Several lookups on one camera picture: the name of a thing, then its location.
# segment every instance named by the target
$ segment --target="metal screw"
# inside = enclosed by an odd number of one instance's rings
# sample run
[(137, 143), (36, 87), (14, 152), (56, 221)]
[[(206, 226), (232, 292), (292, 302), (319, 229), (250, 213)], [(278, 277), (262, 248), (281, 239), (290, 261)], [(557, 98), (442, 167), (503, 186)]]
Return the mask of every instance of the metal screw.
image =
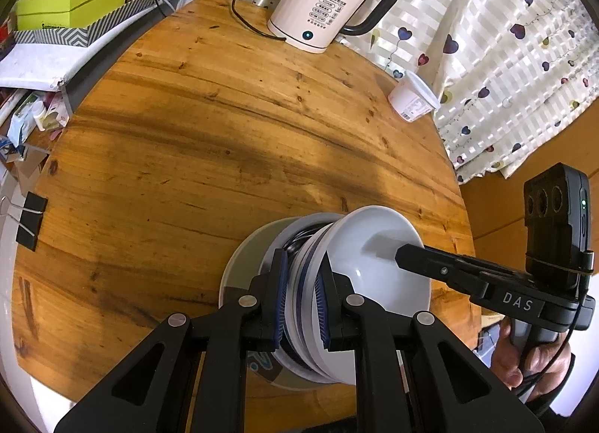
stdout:
[(345, 301), (347, 301), (348, 305), (360, 307), (364, 304), (364, 297), (362, 295), (349, 295)]
[(423, 325), (432, 325), (433, 323), (435, 323), (435, 315), (427, 311), (419, 313), (416, 316), (416, 319)]
[(181, 326), (187, 321), (187, 318), (183, 313), (173, 313), (168, 318), (168, 324), (170, 326)]
[(258, 303), (258, 300), (256, 299), (255, 296), (243, 295), (241, 298), (239, 298), (238, 303), (244, 308), (249, 308), (249, 307), (254, 306), (256, 303)]

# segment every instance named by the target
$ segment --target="kettle base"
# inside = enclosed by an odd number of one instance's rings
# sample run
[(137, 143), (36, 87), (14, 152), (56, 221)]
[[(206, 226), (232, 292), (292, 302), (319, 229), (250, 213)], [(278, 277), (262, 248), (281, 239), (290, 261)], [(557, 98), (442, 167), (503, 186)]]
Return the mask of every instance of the kettle base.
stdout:
[(276, 27), (274, 24), (272, 24), (272, 22), (270, 21), (270, 19), (267, 22), (267, 27), (268, 30), (274, 34), (275, 36), (279, 36), (279, 37), (284, 37), (285, 42), (289, 45), (294, 46), (295, 48), (299, 48), (302, 51), (307, 51), (309, 53), (324, 53), (326, 51), (326, 48), (317, 48), (316, 46), (310, 46), (305, 42), (301, 42), (298, 41), (296, 39), (293, 39), (291, 36), (289, 36), (287, 33), (281, 31), (278, 27)]

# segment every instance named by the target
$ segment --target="green box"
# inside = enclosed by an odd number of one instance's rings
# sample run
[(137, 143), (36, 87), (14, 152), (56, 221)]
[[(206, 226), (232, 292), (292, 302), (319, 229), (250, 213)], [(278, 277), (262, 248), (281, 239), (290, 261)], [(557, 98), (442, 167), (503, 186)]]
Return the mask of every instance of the green box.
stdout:
[(125, 3), (125, 0), (19, 0), (17, 29), (85, 27)]

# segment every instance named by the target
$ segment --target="white shelf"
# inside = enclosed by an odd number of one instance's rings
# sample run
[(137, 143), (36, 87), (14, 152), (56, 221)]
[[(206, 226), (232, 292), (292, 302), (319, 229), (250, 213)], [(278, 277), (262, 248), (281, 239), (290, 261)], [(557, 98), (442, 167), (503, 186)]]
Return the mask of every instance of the white shelf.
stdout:
[(95, 40), (87, 48), (65, 45), (20, 44), (0, 61), (0, 87), (29, 88), (31, 90), (58, 91), (92, 56), (128, 25), (146, 15), (155, 6), (148, 7), (121, 22)]

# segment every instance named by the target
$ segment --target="human hand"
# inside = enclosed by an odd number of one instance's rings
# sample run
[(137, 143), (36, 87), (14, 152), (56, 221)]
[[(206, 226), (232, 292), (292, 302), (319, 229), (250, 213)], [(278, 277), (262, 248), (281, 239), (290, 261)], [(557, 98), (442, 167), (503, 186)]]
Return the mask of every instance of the human hand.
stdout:
[[(518, 369), (520, 352), (518, 352), (516, 347), (510, 342), (510, 330), (510, 318), (505, 317), (501, 322), (499, 340), (490, 360), (490, 369), (502, 383), (511, 389), (512, 387), (518, 387), (522, 384), (523, 377), (522, 372)], [(565, 340), (565, 336), (566, 333), (561, 333), (554, 343), (539, 345), (538, 347), (533, 348), (526, 357), (526, 369), (532, 373), (542, 371), (551, 358), (557, 353), (559, 347)], [(557, 360), (555, 360), (553, 365), (534, 387), (528, 401), (532, 401), (539, 396), (551, 392), (561, 384), (568, 373), (570, 358), (570, 344), (566, 344)]]

